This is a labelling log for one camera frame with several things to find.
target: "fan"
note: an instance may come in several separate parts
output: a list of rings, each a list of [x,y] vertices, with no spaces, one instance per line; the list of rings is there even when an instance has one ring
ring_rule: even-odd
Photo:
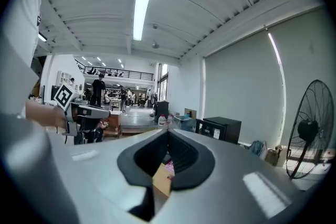
[[[325,153],[334,125],[329,88],[315,80],[304,93],[289,139],[286,170],[291,179],[307,176]]]

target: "railing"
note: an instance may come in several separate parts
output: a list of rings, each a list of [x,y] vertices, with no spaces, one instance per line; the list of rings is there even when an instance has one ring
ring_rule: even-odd
[[[79,61],[77,61],[77,66],[83,74],[89,75],[99,75],[103,74],[106,77],[119,77],[119,78],[129,78],[129,79],[141,79],[141,80],[153,80],[152,73],[137,72],[124,69],[115,68],[101,68],[101,67],[86,67]]]

